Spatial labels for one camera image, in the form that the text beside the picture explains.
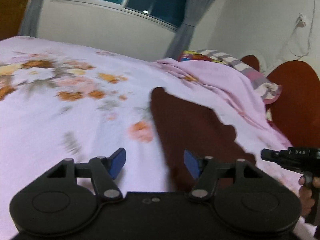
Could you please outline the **right hand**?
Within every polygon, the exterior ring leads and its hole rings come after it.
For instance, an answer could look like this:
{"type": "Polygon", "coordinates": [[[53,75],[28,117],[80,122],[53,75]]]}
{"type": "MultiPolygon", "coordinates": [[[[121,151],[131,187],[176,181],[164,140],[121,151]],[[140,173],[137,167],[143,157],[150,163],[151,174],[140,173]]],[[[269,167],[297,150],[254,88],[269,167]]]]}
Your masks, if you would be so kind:
{"type": "Polygon", "coordinates": [[[299,179],[299,199],[302,205],[302,216],[308,216],[312,207],[315,205],[315,200],[312,198],[312,191],[304,186],[305,179],[303,176],[299,179]]]}

